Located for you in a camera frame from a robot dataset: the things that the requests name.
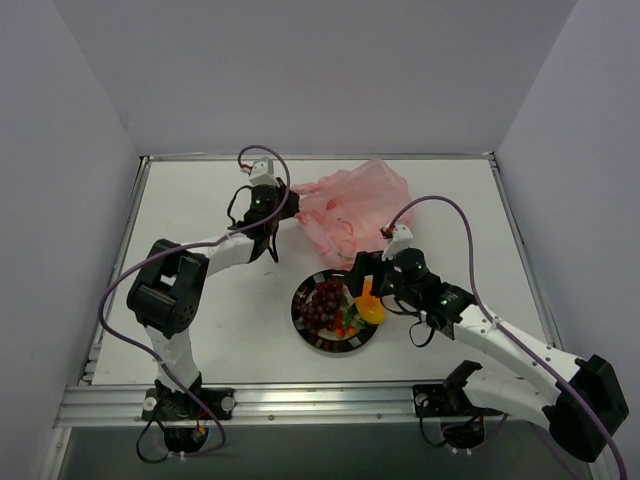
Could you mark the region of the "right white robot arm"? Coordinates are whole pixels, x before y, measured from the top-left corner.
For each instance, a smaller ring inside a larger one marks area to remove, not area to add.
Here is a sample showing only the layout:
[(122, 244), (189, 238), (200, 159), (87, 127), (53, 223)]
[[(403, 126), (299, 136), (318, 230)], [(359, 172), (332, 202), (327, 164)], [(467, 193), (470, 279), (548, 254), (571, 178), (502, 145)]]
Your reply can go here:
[(424, 254), (406, 248), (386, 258), (360, 252), (344, 282), (354, 297), (393, 296), (434, 330), (472, 347), (505, 368), (463, 361), (444, 381), (455, 412), (489, 409), (547, 430), (556, 444), (583, 462), (595, 462), (629, 414), (613, 366), (598, 355), (584, 360), (548, 345), (495, 316), (466, 290), (430, 272)]

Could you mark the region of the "dark red grape bunch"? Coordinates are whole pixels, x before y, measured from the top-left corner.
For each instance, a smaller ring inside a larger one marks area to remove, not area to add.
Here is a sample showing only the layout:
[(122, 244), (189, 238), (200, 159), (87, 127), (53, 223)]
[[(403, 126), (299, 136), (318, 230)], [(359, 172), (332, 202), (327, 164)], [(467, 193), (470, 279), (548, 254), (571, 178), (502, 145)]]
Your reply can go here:
[(338, 325), (338, 312), (344, 298), (343, 282), (333, 277), (318, 283), (310, 299), (301, 307), (304, 326), (314, 332), (334, 331)]

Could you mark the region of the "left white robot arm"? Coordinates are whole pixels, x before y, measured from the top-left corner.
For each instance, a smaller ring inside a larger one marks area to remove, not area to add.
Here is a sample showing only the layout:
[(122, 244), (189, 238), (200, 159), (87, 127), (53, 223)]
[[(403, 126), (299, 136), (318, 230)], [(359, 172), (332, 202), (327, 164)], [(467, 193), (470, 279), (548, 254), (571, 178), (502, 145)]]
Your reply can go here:
[(167, 239), (156, 241), (148, 261), (131, 286), (126, 305), (134, 312), (160, 356), (157, 390), (167, 393), (165, 405), (179, 419), (194, 417), (202, 405), (198, 388), (201, 373), (193, 358), (189, 327), (197, 314), (205, 280), (227, 268), (250, 264), (264, 252), (279, 259), (275, 237), (279, 222), (299, 212), (299, 195), (286, 185), (250, 188), (250, 204), (222, 236), (202, 240), (195, 247), (179, 250)]

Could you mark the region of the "pink plastic bag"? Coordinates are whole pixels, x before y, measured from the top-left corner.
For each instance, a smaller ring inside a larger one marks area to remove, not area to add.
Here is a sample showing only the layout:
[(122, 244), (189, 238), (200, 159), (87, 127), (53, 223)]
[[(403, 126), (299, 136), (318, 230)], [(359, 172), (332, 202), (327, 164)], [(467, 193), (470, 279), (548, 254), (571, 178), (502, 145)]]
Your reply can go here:
[(380, 229), (411, 201), (407, 180), (381, 159), (294, 185), (296, 219), (325, 265), (348, 269), (360, 251), (386, 246)]

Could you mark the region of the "yellow orange fake fruit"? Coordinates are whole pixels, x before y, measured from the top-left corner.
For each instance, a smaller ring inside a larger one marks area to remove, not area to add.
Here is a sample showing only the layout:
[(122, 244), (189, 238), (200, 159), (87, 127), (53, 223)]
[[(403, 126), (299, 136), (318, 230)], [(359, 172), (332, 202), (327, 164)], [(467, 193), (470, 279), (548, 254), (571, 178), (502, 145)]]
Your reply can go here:
[(370, 325), (381, 325), (385, 322), (385, 308), (378, 297), (372, 295), (372, 282), (365, 279), (360, 296), (354, 298), (359, 316)]

